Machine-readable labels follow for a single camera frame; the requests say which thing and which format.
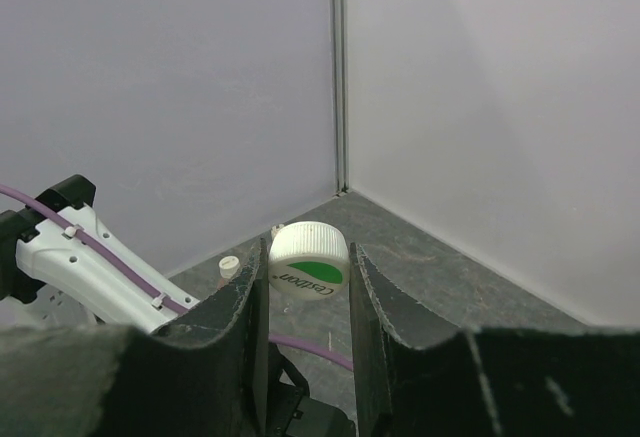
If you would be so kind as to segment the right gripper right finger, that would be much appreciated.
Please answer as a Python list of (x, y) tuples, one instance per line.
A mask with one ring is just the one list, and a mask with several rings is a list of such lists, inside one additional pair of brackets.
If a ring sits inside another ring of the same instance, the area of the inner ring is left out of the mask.
[(459, 327), (350, 248), (363, 436), (635, 436), (639, 333)]

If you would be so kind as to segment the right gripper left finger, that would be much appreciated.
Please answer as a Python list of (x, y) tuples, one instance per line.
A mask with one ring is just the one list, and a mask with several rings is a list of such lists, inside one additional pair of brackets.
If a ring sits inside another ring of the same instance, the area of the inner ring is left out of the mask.
[(5, 436), (261, 436), (268, 387), (267, 249), (153, 333), (122, 325), (1, 335)]

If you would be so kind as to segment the white bottle cap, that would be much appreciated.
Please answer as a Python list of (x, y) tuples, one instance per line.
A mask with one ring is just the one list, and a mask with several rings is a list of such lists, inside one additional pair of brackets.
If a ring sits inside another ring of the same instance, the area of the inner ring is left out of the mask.
[(317, 301), (333, 297), (350, 281), (346, 239), (318, 221), (284, 225), (268, 253), (269, 283), (282, 294)]
[(236, 256), (225, 256), (220, 259), (219, 263), (220, 277), (224, 280), (231, 279), (240, 267), (240, 260)]

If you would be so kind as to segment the cream bottle cap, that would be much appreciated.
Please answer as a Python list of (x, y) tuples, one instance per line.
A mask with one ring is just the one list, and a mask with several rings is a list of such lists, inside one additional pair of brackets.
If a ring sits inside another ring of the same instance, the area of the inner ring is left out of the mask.
[(280, 232), (280, 230), (283, 228), (283, 225), (277, 225), (271, 228), (271, 237), (275, 238), (276, 235)]

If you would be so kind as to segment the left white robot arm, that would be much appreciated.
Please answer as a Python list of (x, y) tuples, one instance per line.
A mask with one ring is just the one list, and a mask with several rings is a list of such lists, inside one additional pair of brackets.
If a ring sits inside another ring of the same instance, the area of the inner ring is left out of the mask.
[(76, 174), (1, 214), (1, 323), (37, 329), (96, 323), (151, 333), (199, 301), (124, 245), (93, 208), (96, 187)]

